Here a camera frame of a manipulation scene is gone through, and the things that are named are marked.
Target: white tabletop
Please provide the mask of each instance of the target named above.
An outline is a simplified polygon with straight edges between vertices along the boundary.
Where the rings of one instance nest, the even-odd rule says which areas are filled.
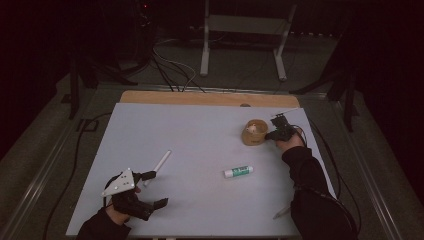
[[[290,204],[293,182],[273,141],[246,146],[241,141],[251,119],[268,123],[285,108],[118,103],[94,159],[66,235],[102,206],[101,192],[121,171],[153,170],[172,150],[157,177],[141,188],[140,200],[169,198],[149,221],[132,218],[137,237],[283,237],[298,235],[290,214],[273,216]],[[308,147],[320,161],[318,147],[303,109],[285,114],[303,128]],[[254,172],[224,178],[223,171],[251,165]]]

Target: gray floor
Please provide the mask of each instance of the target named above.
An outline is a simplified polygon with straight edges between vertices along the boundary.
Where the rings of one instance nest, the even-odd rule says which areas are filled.
[[[284,83],[278,81],[269,51],[213,48],[207,77],[198,76],[201,41],[167,41],[158,44],[156,51],[166,59],[193,68],[197,74],[193,80],[206,92],[287,94],[319,78],[336,44],[331,38],[290,36],[283,54],[288,75]],[[192,74],[185,66],[182,68]],[[186,80],[171,70],[167,72],[182,89]],[[43,238],[49,214],[72,173],[79,135],[75,129],[80,119],[111,112],[127,89],[170,91],[152,66],[130,80],[139,85],[127,87],[104,79],[97,89],[81,89],[81,109],[73,121],[68,120],[69,105],[60,103],[63,95],[69,93],[68,77],[58,83],[58,94],[0,162],[0,226],[4,239]],[[362,219],[360,239],[423,239],[423,208],[360,93],[355,95],[358,116],[353,118],[354,132],[349,133],[340,121],[342,103],[325,99],[328,87],[298,97],[331,147],[339,171],[358,202]],[[186,90],[200,91],[192,84]],[[70,239],[65,236],[67,225],[107,122],[108,117],[100,118],[98,129],[82,136],[75,175],[52,215],[47,239]],[[337,187],[323,142],[318,135],[316,139]],[[346,188],[341,200],[358,221]]]

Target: wire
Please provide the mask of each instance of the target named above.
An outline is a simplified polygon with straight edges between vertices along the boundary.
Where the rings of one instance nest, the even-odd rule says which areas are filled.
[[[296,130],[296,134],[300,137],[300,140],[302,140],[303,145],[305,147],[308,147],[308,139],[306,139],[306,134],[305,131],[303,131],[303,129],[301,127],[299,127],[298,125],[291,125],[294,128],[299,128],[302,131],[302,134],[300,134],[297,130]]]
[[[157,42],[157,43],[155,43],[155,46],[157,46],[157,45],[161,45],[161,44],[164,44],[164,43],[167,43],[167,42],[173,42],[173,41],[179,41],[179,39],[176,39],[176,38],[166,39],[166,40],[163,40],[163,41],[161,41],[161,42]]]
[[[74,175],[75,175],[75,171],[76,171],[76,169],[77,169],[77,163],[78,163],[78,152],[79,152],[79,146],[80,146],[80,142],[81,142],[82,135],[84,134],[84,132],[85,132],[86,128],[87,128],[87,127],[88,127],[88,126],[89,126],[92,122],[97,121],[97,119],[99,119],[99,118],[101,118],[101,117],[103,117],[103,116],[108,116],[108,115],[111,115],[111,114],[112,114],[112,113],[104,113],[104,114],[101,114],[101,115],[99,115],[99,116],[97,116],[97,117],[95,117],[95,118],[93,118],[93,119],[88,120],[88,122],[86,122],[86,123],[84,124],[84,126],[82,127],[82,129],[81,129],[81,131],[80,131],[80,133],[79,133],[79,135],[78,135],[78,140],[77,140],[77,143],[76,143],[75,154],[74,154],[74,164],[73,164],[73,167],[72,167],[71,175],[69,176],[69,179],[68,179],[68,182],[67,182],[67,183],[66,183],[66,185],[65,185],[65,188],[63,189],[62,193],[59,195],[59,198],[57,199],[57,201],[56,201],[55,205],[53,206],[53,208],[52,208],[52,210],[50,211],[50,214],[49,214],[49,216],[48,216],[48,218],[47,218],[47,222],[46,222],[46,224],[45,224],[45,226],[44,226],[44,232],[43,232],[43,239],[44,239],[44,240],[46,240],[46,239],[47,239],[47,232],[48,232],[48,228],[49,228],[50,222],[51,222],[51,220],[52,220],[52,218],[53,218],[53,214],[54,214],[54,212],[56,211],[57,206],[59,206],[60,201],[62,200],[63,196],[65,195],[66,191],[68,190],[68,187],[69,187],[69,185],[71,184],[71,181],[72,181],[72,179],[73,179],[73,177],[74,177]]]
[[[190,70],[193,72],[193,76],[191,77],[191,79],[193,79],[194,77],[196,77],[196,71],[195,71],[192,67],[190,67],[190,66],[188,66],[188,65],[186,65],[186,64],[184,64],[184,63],[180,63],[180,62],[176,62],[176,61],[171,61],[171,60],[168,60],[168,59],[166,59],[166,58],[162,57],[161,55],[159,55],[159,54],[156,52],[156,49],[155,49],[155,48],[153,48],[153,53],[154,53],[156,56],[158,56],[161,60],[163,60],[163,61],[165,61],[165,62],[169,62],[169,63],[173,63],[173,64],[178,64],[178,65],[181,65],[181,66],[184,66],[184,67],[186,67],[186,68],[190,69]]]
[[[317,125],[312,121],[312,119],[310,119],[308,117],[309,122],[311,123],[312,129],[318,134],[318,136],[321,138],[322,142],[324,143],[324,147],[328,153],[328,156],[330,157],[331,163],[333,164],[334,170],[336,172],[336,176],[337,176],[337,193],[336,196],[337,198],[340,198],[341,195],[341,175],[339,172],[339,169],[337,167],[336,161],[334,160],[334,156],[333,156],[333,152],[330,149],[330,146],[328,145],[327,141],[324,139],[322,133],[320,132],[320,130],[318,129]]]
[[[179,73],[181,74],[181,75],[183,75],[183,76],[185,76],[186,77],[186,84],[184,85],[184,87],[183,87],[183,89],[181,90],[181,92],[184,92],[186,89],[187,89],[187,87],[188,87],[188,85],[190,84],[190,83],[193,83],[196,87],[198,87],[202,92],[204,92],[205,93],[205,91],[197,84],[197,83],[195,83],[194,82],[194,78],[197,76],[197,74],[196,74],[196,71],[192,68],[192,67],[190,67],[190,66],[188,66],[188,65],[186,65],[186,64],[184,64],[184,63],[180,63],[180,62],[176,62],[176,61],[172,61],[172,60],[169,60],[169,59],[166,59],[166,58],[164,58],[164,57],[162,57],[161,55],[159,55],[157,52],[156,52],[156,50],[153,48],[153,53],[154,53],[154,55],[155,56],[157,56],[160,60],[162,60],[162,61],[165,61],[165,62],[167,62],[167,63],[170,63],[170,64],[172,64],[174,67],[176,67],[176,68],[178,68],[178,70],[180,71]],[[189,76],[187,75],[187,73],[180,67],[180,66],[183,66],[183,67],[186,67],[186,68],[188,68],[190,71],[192,71],[193,72],[193,75],[189,78]]]
[[[174,92],[174,88],[172,87],[170,81],[170,79],[168,79],[168,75],[160,68],[159,63],[156,61],[155,58],[153,58],[153,62],[156,64],[156,68],[159,70],[160,75],[162,76],[163,80],[165,81],[165,83],[169,86],[169,88],[171,89],[172,92]]]
[[[355,208],[356,208],[356,211],[357,211],[357,214],[358,214],[358,221],[359,221],[359,223],[358,223],[358,228],[357,228],[357,234],[359,234],[360,232],[361,232],[361,228],[362,228],[362,217],[361,217],[361,212],[360,212],[360,210],[359,210],[359,205],[358,205],[358,202],[356,201],[356,199],[355,199],[355,196],[353,195],[353,193],[352,193],[352,191],[350,190],[350,188],[349,188],[349,186],[346,184],[346,182],[345,182],[345,180],[343,179],[343,177],[340,175],[340,172],[339,172],[339,170],[338,170],[338,168],[337,168],[337,165],[336,165],[336,162],[335,162],[335,160],[334,160],[334,156],[333,156],[333,153],[332,153],[332,151],[331,151],[331,148],[330,148],[330,146],[328,145],[328,143],[327,143],[327,141],[324,139],[324,137],[323,137],[323,135],[321,134],[321,132],[319,131],[319,129],[318,129],[318,127],[317,127],[317,125],[312,121],[312,119],[310,119],[309,117],[308,117],[308,120],[309,120],[309,122],[312,124],[311,126],[312,126],[312,129],[319,135],[319,137],[321,138],[321,140],[323,141],[323,143],[324,143],[324,146],[325,146],[325,149],[327,150],[327,153],[328,153],[328,155],[329,155],[329,157],[330,157],[330,160],[331,160],[331,162],[332,162],[332,164],[333,164],[333,167],[334,167],[334,170],[335,170],[335,172],[336,172],[336,175],[337,175],[337,181],[338,181],[338,193],[337,193],[337,199],[339,199],[339,197],[340,197],[340,194],[341,194],[341,184],[340,184],[340,181],[343,183],[343,185],[346,187],[346,190],[348,191],[348,193],[349,193],[349,195],[350,195],[350,197],[352,198],[352,201],[353,201],[353,203],[355,204]]]

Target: metal stand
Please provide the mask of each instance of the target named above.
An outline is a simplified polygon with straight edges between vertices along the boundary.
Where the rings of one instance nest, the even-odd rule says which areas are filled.
[[[297,5],[291,6],[287,19],[273,18],[252,18],[238,16],[212,15],[209,13],[209,0],[205,0],[205,26],[203,40],[202,63],[200,66],[200,76],[208,75],[209,67],[209,31],[240,32],[240,33],[259,33],[281,35],[281,42],[278,48],[274,49],[275,64],[277,66],[278,78],[280,81],[286,81],[287,75],[284,69],[284,63],[281,54],[290,32],[294,13]]]

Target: dark background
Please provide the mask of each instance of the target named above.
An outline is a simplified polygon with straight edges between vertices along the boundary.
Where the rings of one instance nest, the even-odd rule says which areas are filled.
[[[189,27],[203,24],[203,1],[148,2],[154,3],[154,20],[169,37],[189,40],[193,37]],[[217,1],[212,10],[250,16],[279,14],[278,8],[270,10],[267,4],[259,0]],[[94,0],[0,3],[0,157],[54,96],[56,82],[69,72],[68,54],[75,43],[95,44],[100,54],[118,48],[104,40],[116,36],[107,35],[110,26],[104,24],[98,6]],[[299,2],[292,25],[295,35],[313,33],[340,39],[327,67],[359,67],[357,90],[364,94],[422,202],[423,10],[420,1],[412,0],[305,0]]]

